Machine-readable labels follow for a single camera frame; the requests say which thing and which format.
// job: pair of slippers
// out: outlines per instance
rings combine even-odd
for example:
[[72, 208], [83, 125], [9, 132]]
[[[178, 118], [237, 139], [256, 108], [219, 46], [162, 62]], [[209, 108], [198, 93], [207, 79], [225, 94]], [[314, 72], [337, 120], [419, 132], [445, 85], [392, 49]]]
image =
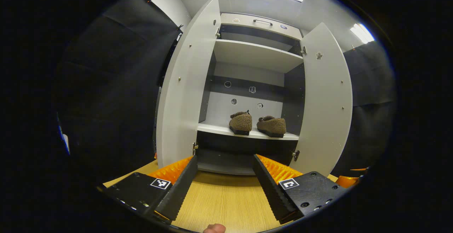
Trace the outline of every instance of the pair of slippers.
[[[237, 112], [230, 115], [230, 130], [235, 135], [248, 136], [252, 130], [252, 115], [249, 111]], [[265, 133], [270, 137], [283, 137], [286, 133], [286, 123], [283, 118], [275, 118], [272, 116], [261, 117], [256, 123], [256, 128], [259, 132]]]

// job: sticker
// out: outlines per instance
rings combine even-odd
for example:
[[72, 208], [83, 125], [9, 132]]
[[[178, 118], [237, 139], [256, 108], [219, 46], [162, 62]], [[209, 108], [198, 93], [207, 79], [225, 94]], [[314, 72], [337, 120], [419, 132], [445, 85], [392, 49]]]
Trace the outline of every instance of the sticker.
[[166, 189], [170, 185], [170, 181], [156, 178], [150, 185], [156, 188]]
[[279, 181], [279, 184], [282, 186], [283, 189], [289, 189], [299, 186], [299, 183], [297, 183], [296, 180], [294, 180], [294, 178]]

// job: wooden table surface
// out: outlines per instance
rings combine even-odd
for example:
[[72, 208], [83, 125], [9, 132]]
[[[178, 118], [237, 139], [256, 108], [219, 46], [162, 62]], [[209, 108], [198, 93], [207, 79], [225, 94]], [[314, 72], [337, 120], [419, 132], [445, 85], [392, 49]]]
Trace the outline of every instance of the wooden table surface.
[[[155, 160], [131, 173], [150, 174], [158, 169]], [[131, 173], [104, 185], [110, 187]], [[337, 180], [332, 175], [328, 178]], [[214, 223], [225, 225], [226, 232], [235, 233], [260, 232], [281, 226], [255, 176], [198, 171], [172, 225], [202, 232]]]

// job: orange ridged pad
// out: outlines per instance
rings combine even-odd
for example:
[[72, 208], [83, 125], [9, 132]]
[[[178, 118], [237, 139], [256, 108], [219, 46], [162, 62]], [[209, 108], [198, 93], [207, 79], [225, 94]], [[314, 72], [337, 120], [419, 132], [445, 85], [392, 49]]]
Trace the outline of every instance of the orange ridged pad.
[[266, 167], [267, 171], [269, 172], [270, 176], [272, 176], [276, 184], [279, 184], [279, 181], [303, 175], [301, 172], [278, 163], [275, 160], [268, 159], [259, 154], [257, 154], [256, 156], [259, 157], [259, 160], [261, 160], [264, 167]]
[[340, 175], [335, 183], [344, 188], [349, 188], [357, 183], [358, 177], [348, 177]]
[[175, 184], [176, 180], [178, 180], [178, 177], [181, 175], [184, 168], [186, 168], [187, 164], [189, 164], [192, 157], [193, 156], [181, 159], [180, 161], [177, 161], [173, 164], [170, 164], [166, 167], [163, 167], [157, 171], [150, 173], [149, 176], [167, 180], [170, 181], [172, 184]]

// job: fingertip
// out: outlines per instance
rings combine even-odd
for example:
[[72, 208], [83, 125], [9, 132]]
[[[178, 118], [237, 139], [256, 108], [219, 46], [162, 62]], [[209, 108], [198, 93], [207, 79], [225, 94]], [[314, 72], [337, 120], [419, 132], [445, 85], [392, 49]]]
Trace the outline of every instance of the fingertip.
[[214, 229], [217, 233], [225, 233], [227, 227], [223, 226], [222, 224], [216, 223], [212, 226], [212, 229]]
[[213, 230], [212, 228], [207, 228], [203, 231], [203, 233], [217, 233], [217, 231]]

